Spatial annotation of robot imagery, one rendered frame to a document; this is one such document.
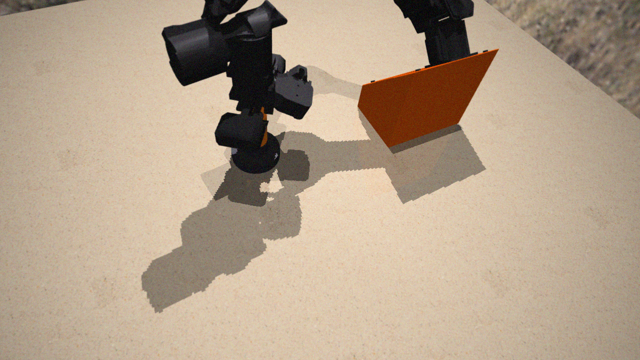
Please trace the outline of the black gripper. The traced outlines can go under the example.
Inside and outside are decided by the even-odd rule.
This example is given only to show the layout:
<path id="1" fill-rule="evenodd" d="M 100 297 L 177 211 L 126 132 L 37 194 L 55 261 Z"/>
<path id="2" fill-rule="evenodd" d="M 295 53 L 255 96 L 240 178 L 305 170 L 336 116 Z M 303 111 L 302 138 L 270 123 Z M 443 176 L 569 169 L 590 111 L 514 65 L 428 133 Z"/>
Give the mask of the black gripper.
<path id="1" fill-rule="evenodd" d="M 236 111 L 221 116 L 214 132 L 218 146 L 256 152 L 260 150 L 269 120 L 263 120 L 268 89 L 273 84 L 273 70 L 285 73 L 286 60 L 272 54 L 270 64 L 258 70 L 244 70 L 229 63 L 226 77 L 232 79 L 229 99 L 238 101 Z"/>

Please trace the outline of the orange cylinder with hole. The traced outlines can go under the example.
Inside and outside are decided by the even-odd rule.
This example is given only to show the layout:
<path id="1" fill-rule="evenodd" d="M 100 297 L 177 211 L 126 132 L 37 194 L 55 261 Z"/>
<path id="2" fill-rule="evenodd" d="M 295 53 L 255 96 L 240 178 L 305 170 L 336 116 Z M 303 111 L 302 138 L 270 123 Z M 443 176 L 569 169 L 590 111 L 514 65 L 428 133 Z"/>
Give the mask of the orange cylinder with hole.
<path id="1" fill-rule="evenodd" d="M 263 113 L 263 119 L 262 120 L 266 120 L 267 121 L 267 114 L 265 114 L 265 108 L 264 107 L 262 107 L 261 112 Z M 266 144 L 267 140 L 268 140 L 268 132 L 267 132 L 267 127 L 266 127 L 266 131 L 264 133 L 264 137 L 263 137 L 263 140 L 262 140 L 261 147 Z"/>

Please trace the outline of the dark grey round pedestal with shaft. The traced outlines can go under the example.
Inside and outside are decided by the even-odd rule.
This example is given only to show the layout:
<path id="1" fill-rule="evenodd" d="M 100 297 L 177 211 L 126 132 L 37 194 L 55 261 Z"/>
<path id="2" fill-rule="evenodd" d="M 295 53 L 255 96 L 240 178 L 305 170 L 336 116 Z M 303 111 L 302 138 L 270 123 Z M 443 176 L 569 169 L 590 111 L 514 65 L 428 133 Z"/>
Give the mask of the dark grey round pedestal with shaft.
<path id="1" fill-rule="evenodd" d="M 272 170 L 281 156 L 278 139 L 267 132 L 267 142 L 256 152 L 231 147 L 232 160 L 245 173 L 262 174 Z"/>

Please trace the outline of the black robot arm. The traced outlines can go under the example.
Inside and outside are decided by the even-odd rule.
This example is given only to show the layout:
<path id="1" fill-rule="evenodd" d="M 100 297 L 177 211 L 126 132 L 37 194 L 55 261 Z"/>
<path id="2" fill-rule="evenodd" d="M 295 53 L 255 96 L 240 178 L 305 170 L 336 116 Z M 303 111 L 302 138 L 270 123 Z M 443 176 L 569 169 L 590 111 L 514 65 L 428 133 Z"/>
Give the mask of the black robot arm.
<path id="1" fill-rule="evenodd" d="M 285 25 L 288 19 L 268 0 L 236 13 L 248 1 L 205 0 L 201 19 L 163 28 L 170 68 L 182 86 L 226 72 L 227 62 L 247 71 L 263 69 L 271 63 L 272 29 Z M 462 20 L 473 16 L 472 0 L 393 1 L 416 32 L 425 33 L 429 59 L 425 68 L 478 54 L 470 51 Z M 221 23 L 233 13 L 233 18 Z M 275 109 L 302 120 L 313 105 L 313 91 L 306 67 L 298 64 L 281 74 L 275 64 L 264 113 L 274 115 Z"/>

